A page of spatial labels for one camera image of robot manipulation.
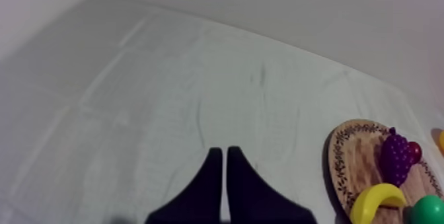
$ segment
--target mattress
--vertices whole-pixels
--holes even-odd
[[[143,223],[210,147],[231,145],[332,223],[322,148],[354,118],[397,127],[444,171],[433,106],[325,57],[131,1],[88,0],[51,23],[0,63],[0,92],[6,224]]]

